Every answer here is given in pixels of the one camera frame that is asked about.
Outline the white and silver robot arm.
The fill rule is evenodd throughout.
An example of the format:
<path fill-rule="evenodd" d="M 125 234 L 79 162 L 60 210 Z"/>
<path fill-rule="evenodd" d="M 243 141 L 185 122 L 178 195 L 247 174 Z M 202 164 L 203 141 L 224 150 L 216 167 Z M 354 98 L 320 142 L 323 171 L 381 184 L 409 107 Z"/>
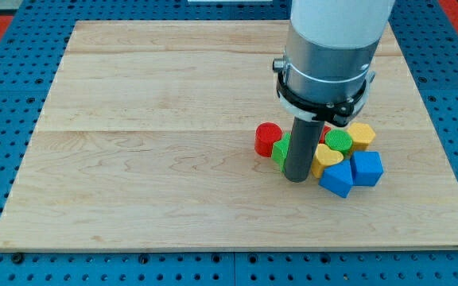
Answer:
<path fill-rule="evenodd" d="M 273 61 L 283 107 L 303 122 L 344 127 L 355 118 L 393 7 L 394 0 L 293 0 L 284 52 Z"/>

